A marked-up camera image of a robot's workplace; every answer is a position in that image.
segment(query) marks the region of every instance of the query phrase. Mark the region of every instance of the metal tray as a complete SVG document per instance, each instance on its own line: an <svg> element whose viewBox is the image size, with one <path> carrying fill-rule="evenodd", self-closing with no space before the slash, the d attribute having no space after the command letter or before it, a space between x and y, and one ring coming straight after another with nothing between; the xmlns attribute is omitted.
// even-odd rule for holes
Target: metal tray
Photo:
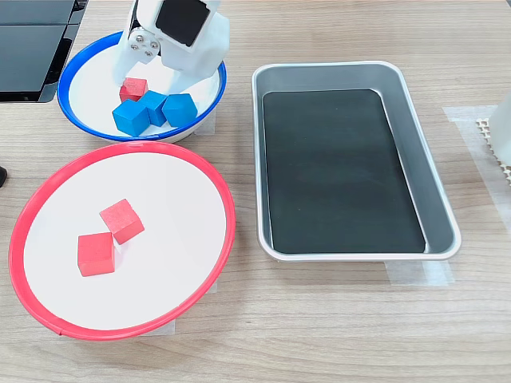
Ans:
<svg viewBox="0 0 511 383"><path fill-rule="evenodd" d="M372 251L344 251L342 246L336 252L311 251L310 248L304 252L275 249L268 191L263 98L269 93L339 90L370 90L381 99L380 108L384 113L383 119L386 118L387 131L390 129L390 140L393 140L397 151L399 171L406 180L410 206L413 204L412 209L422 232L423 250L420 252L389 252L378 248ZM266 65L259 68L252 77L252 96L257 231L262 248L271 257L288 262L443 260L458 251L461 246L460 231L423 136L405 80L398 68L382 61Z"/></svg>

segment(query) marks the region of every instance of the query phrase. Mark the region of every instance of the black mat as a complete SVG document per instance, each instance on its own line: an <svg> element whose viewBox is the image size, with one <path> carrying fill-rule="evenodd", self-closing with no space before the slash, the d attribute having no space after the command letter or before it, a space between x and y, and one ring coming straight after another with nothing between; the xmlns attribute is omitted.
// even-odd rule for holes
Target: black mat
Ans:
<svg viewBox="0 0 511 383"><path fill-rule="evenodd" d="M269 93L263 113L275 250L424 251L377 93Z"/></svg>

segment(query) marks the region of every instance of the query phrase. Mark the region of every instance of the wooden table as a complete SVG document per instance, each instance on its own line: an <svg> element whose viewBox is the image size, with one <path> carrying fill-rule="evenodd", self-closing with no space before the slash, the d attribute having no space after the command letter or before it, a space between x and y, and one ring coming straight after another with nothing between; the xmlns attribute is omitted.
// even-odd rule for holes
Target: wooden table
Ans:
<svg viewBox="0 0 511 383"><path fill-rule="evenodd" d="M93 1L73 53L120 30L129 2ZM0 381L510 382L511 242L444 106L494 105L511 89L504 1L226 0L232 45L215 136L180 142L211 161L236 201L236 244L176 334L113 343L60 338L10 284L7 251L36 188L108 143L56 101L0 105ZM392 286L383 263L282 264L256 238L250 76L263 64L380 59L404 72L463 246L446 287Z"/></svg>

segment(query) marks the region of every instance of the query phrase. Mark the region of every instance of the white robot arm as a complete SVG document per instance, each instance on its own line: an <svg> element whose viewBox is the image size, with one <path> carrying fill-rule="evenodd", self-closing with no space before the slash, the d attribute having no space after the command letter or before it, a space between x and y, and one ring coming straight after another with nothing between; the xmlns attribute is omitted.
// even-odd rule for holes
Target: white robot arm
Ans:
<svg viewBox="0 0 511 383"><path fill-rule="evenodd" d="M229 20L220 1L135 0L118 44L113 77L122 85L137 63L161 55L177 71L168 93L181 93L212 76L229 50Z"/></svg>

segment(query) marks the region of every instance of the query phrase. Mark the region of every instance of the tray rim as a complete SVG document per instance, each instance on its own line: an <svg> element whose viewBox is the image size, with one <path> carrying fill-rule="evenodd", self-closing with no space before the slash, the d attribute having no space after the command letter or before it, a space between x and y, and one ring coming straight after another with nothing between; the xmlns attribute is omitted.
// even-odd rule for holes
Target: tray rim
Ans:
<svg viewBox="0 0 511 383"><path fill-rule="evenodd" d="M263 127L259 124L259 102L257 92L258 77L265 71L274 68L297 68L297 67L326 67L326 66L348 66L348 65L382 65L393 70L399 78L399 82L405 93L406 103L408 104L411 116L415 125L418 127L418 137L421 141L422 149L426 154L426 160L432 171L435 185L438 189L438 194L442 200L443 207L448 216L450 226L453 230L453 242L450 247L441 253L316 253L316 254L285 254L273 249L272 245L265 239L264 226L263 226L263 192L262 192L262 179L260 161L261 155L261 142L259 140L259 131ZM281 262L385 262L385 261L403 261L403 260L417 260L417 261L441 261L453 257L461 248L461 232L456 221L454 211L450 205L446 190L443 187L442 180L438 174L438 170L434 163L429 145L427 144L426 137L422 131L422 126L418 119L411 95L406 85L405 78L402 71L396 66L387 61L346 61L346 62L310 62L310 63L283 63L283 64L269 64L259 67L252 75L252 105L253 105L253 119L254 119L254 166L255 166L255 195L256 195L256 216L257 216L257 238L263 250L272 258Z"/></svg>

